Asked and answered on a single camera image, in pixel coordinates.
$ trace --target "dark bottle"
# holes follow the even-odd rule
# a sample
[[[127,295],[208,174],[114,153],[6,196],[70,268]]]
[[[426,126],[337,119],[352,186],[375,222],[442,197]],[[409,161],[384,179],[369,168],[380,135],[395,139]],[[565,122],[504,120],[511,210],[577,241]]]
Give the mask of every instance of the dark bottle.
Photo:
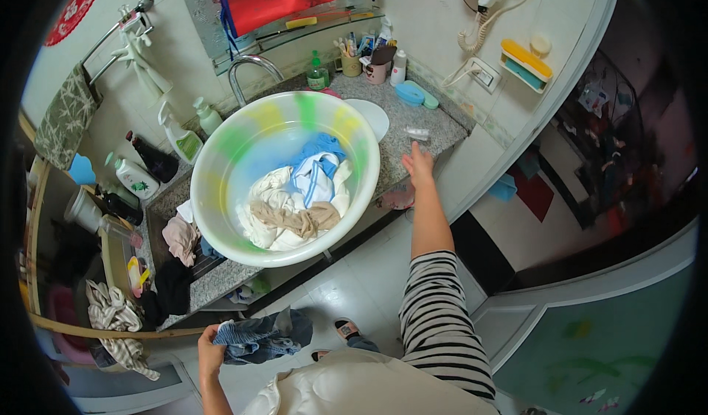
[[[145,163],[147,172],[163,183],[172,180],[179,168],[179,161],[175,157],[148,145],[139,136],[133,136],[132,131],[128,131],[125,139],[132,142],[133,147]]]
[[[118,195],[113,193],[101,192],[96,186],[96,196],[103,199],[105,207],[108,211],[114,215],[123,218],[125,221],[131,225],[139,226],[142,223],[142,210],[135,209],[134,207],[127,204]]]

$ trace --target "small plastic bag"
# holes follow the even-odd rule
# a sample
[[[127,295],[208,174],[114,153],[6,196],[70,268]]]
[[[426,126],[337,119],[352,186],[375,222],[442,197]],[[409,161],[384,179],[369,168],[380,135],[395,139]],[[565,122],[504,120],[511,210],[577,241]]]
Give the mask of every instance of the small plastic bag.
[[[588,112],[595,113],[597,118],[603,117],[603,105],[608,101],[610,100],[599,80],[587,83],[578,98],[578,103],[583,105]]]
[[[430,129],[418,129],[415,127],[406,127],[406,133],[414,139],[421,142],[427,142],[430,138]]]
[[[376,200],[376,207],[403,210],[412,207],[415,202],[416,189],[411,179],[398,183]]]

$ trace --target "hand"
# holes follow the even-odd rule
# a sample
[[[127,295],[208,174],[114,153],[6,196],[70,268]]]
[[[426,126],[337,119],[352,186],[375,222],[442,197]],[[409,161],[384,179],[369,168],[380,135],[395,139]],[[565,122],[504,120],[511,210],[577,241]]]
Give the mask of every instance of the hand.
[[[416,189],[433,184],[433,156],[429,152],[420,153],[418,142],[411,145],[411,155],[403,154],[403,167],[411,174],[411,182]]]
[[[226,346],[212,344],[212,341],[217,336],[218,328],[218,324],[207,326],[207,329],[205,329],[204,333],[199,337],[199,342],[197,342],[200,380],[204,380],[208,377],[218,377],[219,368],[224,362],[224,350],[226,350]]]

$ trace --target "foot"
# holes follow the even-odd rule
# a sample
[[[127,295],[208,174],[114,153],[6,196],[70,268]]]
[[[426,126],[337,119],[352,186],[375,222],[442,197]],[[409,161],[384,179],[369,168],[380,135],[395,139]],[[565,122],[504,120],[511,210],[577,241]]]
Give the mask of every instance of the foot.
[[[342,339],[344,339],[344,341],[349,340],[353,336],[360,335],[359,328],[350,319],[338,319],[334,322],[334,327],[337,329],[337,333],[340,337],[342,337]]]
[[[314,362],[317,363],[318,361],[320,361],[322,359],[322,357],[324,357],[325,355],[327,355],[330,352],[331,352],[331,350],[315,350],[312,353],[311,357],[314,360]]]

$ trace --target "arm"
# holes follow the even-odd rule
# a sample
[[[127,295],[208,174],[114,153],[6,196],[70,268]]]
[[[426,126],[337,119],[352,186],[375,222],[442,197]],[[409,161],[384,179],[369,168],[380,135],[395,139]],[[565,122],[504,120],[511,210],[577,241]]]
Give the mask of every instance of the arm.
[[[199,387],[204,415],[233,415],[226,394],[219,384],[219,368],[224,361],[226,346],[212,344],[218,324],[212,324],[199,338]]]
[[[411,181],[416,189],[411,258],[433,251],[455,251],[450,226],[447,224],[433,180],[432,156],[428,152],[421,154],[418,142],[413,142],[411,155],[404,154],[402,163],[411,174]]]

